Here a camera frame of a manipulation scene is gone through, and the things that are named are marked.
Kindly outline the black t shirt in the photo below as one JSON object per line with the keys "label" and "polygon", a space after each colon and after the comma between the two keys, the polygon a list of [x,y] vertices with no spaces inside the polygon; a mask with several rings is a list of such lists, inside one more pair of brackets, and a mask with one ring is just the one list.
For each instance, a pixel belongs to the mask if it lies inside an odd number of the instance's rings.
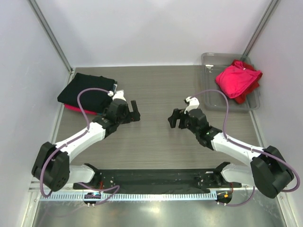
{"label": "black t shirt", "polygon": [[[115,85],[117,85],[117,82],[114,79],[77,73],[58,95],[57,100],[66,105],[79,107],[77,96],[81,91],[88,88],[101,88],[106,91],[113,91]],[[80,96],[82,108],[86,111],[96,113],[103,112],[111,102],[111,97],[103,91],[90,90]]]}

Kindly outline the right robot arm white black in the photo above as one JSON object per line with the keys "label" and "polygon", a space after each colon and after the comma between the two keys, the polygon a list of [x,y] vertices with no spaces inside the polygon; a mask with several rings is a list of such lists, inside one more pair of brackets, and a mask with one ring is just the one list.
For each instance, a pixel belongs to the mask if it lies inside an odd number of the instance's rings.
{"label": "right robot arm white black", "polygon": [[256,147],[224,135],[222,130],[209,124],[201,109],[189,112],[174,109],[168,122],[171,128],[190,130],[203,147],[242,162],[241,166],[226,164],[213,175],[214,183],[219,187],[229,182],[251,185],[273,199],[294,179],[294,172],[277,148]]}

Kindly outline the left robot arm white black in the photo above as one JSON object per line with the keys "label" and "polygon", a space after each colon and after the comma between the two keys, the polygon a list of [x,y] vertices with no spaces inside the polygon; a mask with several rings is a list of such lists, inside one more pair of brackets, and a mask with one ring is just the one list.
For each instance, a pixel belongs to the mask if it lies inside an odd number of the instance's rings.
{"label": "left robot arm white black", "polygon": [[66,184],[72,184],[74,189],[85,186],[97,189],[102,181],[101,171],[91,164],[73,166],[71,161],[114,133],[119,125],[138,122],[140,116],[136,101],[128,104],[123,99],[114,99],[106,112],[93,119],[87,128],[56,144],[44,143],[31,171],[33,177],[53,192]]}

